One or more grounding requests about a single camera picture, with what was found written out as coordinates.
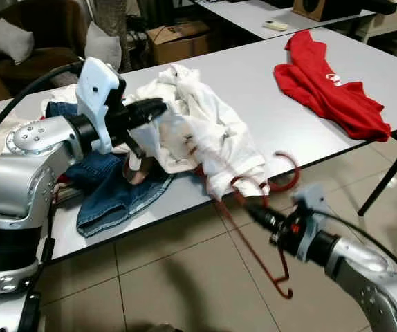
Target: floor tile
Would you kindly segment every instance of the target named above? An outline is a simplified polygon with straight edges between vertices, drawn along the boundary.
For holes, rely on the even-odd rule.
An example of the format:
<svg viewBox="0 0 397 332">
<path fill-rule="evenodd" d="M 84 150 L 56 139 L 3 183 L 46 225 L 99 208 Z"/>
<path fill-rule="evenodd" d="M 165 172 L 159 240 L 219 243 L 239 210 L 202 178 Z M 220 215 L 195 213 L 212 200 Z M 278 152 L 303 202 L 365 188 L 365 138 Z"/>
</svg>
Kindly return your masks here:
<svg viewBox="0 0 397 332">
<path fill-rule="evenodd" d="M 331 208 L 341 217 L 365 229 L 397 254 L 397 175 L 383 190 L 364 217 L 357 211 L 384 174 L 366 178 L 326 195 Z"/>
<path fill-rule="evenodd" d="M 278 331 L 228 234 L 120 276 L 127 331 Z"/>
<path fill-rule="evenodd" d="M 387 142 L 374 142 L 371 147 L 390 161 L 397 159 L 397 141 L 393 138 L 390 138 Z"/>
<path fill-rule="evenodd" d="M 278 252 L 268 242 L 269 232 L 258 225 L 249 224 L 241 228 L 246 238 L 275 276 L 283 273 Z M 327 230 L 336 234 L 347 234 L 349 230 L 329 225 Z M 286 255 L 290 280 L 284 282 L 284 290 L 291 287 L 293 298 L 281 297 L 257 261 L 242 243 L 239 235 L 232 231 L 231 237 L 240 250 L 268 308 L 273 314 L 281 332 L 351 332 L 359 331 L 367 324 L 364 314 L 354 300 L 332 282 L 319 266 L 306 264 Z"/>
<path fill-rule="evenodd" d="M 116 242 L 120 274 L 226 232 L 213 205 L 130 234 Z"/>
<path fill-rule="evenodd" d="M 125 332 L 118 278 L 41 308 L 46 332 Z"/>
<path fill-rule="evenodd" d="M 45 267 L 36 289 L 47 304 L 116 275 L 114 248 L 107 244 Z"/>
<path fill-rule="evenodd" d="M 391 163 L 364 146 L 302 170 L 300 186 L 320 183 L 326 192 L 344 187 L 391 167 Z"/>
</svg>

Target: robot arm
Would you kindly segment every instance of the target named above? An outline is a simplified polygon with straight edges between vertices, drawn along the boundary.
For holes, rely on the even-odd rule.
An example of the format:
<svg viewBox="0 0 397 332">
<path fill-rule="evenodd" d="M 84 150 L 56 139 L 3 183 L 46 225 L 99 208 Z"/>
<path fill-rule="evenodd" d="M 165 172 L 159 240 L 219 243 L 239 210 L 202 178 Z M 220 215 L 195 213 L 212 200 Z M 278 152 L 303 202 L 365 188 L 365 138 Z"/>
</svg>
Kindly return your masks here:
<svg viewBox="0 0 397 332">
<path fill-rule="evenodd" d="M 80 83 L 78 116 L 57 116 L 13 129 L 0 155 L 0 331 L 37 328 L 39 296 L 28 291 L 39 274 L 37 247 L 57 178 L 87 153 L 107 153 L 124 142 L 141 158 L 144 152 L 128 130 L 166 109 L 160 98 L 125 107 L 124 80 L 97 59 L 85 61 Z M 42 255 L 49 259 L 50 240 Z"/>
<path fill-rule="evenodd" d="M 251 217 L 272 232 L 270 242 L 299 260 L 313 261 L 360 305 L 373 332 L 397 332 L 397 271 L 369 247 L 323 231 L 327 212 L 321 187 L 294 195 L 295 210 L 284 216 L 259 205 L 247 207 Z"/>
</svg>

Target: white table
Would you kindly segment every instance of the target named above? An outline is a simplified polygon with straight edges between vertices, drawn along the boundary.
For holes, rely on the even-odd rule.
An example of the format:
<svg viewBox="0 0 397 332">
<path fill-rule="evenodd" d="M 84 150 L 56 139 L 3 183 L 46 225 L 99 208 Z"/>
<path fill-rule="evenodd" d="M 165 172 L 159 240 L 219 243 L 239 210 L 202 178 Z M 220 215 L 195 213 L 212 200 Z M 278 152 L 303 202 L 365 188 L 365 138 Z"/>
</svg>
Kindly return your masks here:
<svg viewBox="0 0 397 332">
<path fill-rule="evenodd" d="M 311 33 L 315 40 L 328 45 L 327 60 L 342 81 L 363 81 L 367 94 L 385 105 L 384 120 L 391 124 L 392 130 L 397 130 L 397 58 L 325 28 L 316 28 Z M 275 151 L 287 151 L 304 166 L 365 144 L 349 139 L 336 124 L 317 117 L 279 90 L 273 67 L 287 62 L 284 46 L 289 37 L 259 41 L 179 62 L 200 69 L 202 81 L 234 107 L 265 156 L 269 177 L 291 169 L 285 161 L 273 157 Z M 124 74 L 127 91 L 132 92 L 148 83 L 165 68 L 167 65 Z M 40 101 L 48 96 L 49 92 L 28 96 L 17 107 L 17 114 L 34 118 Z M 0 108 L 5 104 L 6 101 L 0 102 Z M 57 241 L 53 259 L 121 237 L 209 200 L 203 193 L 201 182 L 183 174 L 146 210 L 122 225 L 88 239 L 75 230 L 79 205 L 72 202 L 58 209 L 55 216 L 53 236 Z"/>
<path fill-rule="evenodd" d="M 296 33 L 301 30 L 346 21 L 348 19 L 374 15 L 373 12 L 362 10 L 358 15 L 317 22 L 299 14 L 295 14 L 292 11 L 292 8 L 279 9 L 261 0 L 249 0 L 234 3 L 230 3 L 225 0 L 214 3 L 205 3 L 203 0 L 194 2 L 262 39 L 274 38 L 288 35 L 290 33 Z M 280 32 L 262 27 L 261 25 L 263 22 L 268 20 L 286 23 L 288 24 L 288 30 Z"/>
</svg>

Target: jeans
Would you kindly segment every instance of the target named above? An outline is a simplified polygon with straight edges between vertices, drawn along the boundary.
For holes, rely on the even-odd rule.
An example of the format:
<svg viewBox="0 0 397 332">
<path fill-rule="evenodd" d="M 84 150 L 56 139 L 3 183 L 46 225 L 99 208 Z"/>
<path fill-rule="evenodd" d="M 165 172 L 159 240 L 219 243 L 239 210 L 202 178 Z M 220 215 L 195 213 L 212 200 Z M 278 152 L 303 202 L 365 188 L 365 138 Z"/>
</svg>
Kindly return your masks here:
<svg viewBox="0 0 397 332">
<path fill-rule="evenodd" d="M 77 105 L 49 102 L 46 117 L 59 115 L 77 115 Z M 122 175 L 123 163 L 123 155 L 92 152 L 65 172 L 86 194 L 76 223 L 82 236 L 123 223 L 160 197 L 174 178 L 154 163 L 141 184 L 131 185 Z"/>
</svg>

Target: red shirt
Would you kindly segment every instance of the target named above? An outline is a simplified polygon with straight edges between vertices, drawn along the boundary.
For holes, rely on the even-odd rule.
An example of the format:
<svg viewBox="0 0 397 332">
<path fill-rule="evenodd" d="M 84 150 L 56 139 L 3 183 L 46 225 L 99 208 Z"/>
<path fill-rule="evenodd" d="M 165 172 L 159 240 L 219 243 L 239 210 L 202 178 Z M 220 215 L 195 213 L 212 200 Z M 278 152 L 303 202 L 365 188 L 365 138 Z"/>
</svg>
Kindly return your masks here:
<svg viewBox="0 0 397 332">
<path fill-rule="evenodd" d="M 305 30 L 293 35 L 285 49 L 292 64 L 279 64 L 274 76 L 286 95 L 338 123 L 350 138 L 389 139 L 391 127 L 380 115 L 383 105 L 364 94 L 362 82 L 341 83 L 324 59 L 326 44 L 313 41 Z"/>
</svg>

